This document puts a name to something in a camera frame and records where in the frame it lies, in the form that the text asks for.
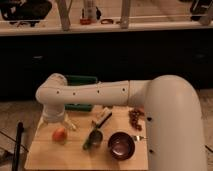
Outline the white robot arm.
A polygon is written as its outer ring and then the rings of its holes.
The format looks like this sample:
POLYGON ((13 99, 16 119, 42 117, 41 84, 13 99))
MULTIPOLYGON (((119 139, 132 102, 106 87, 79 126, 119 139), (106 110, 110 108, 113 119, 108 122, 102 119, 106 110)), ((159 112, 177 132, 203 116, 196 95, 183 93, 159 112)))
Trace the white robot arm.
POLYGON ((149 171, 208 171, 200 101, 180 76, 70 86, 54 73, 39 86, 36 100, 51 121, 62 118, 71 103, 142 107, 149 171))

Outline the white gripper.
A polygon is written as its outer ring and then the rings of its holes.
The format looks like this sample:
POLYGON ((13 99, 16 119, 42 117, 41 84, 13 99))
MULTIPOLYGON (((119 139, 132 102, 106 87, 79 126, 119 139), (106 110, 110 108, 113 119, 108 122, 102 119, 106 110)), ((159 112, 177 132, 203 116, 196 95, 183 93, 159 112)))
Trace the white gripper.
POLYGON ((65 118, 64 105, 44 105, 42 110, 43 120, 47 123, 62 122, 65 118))

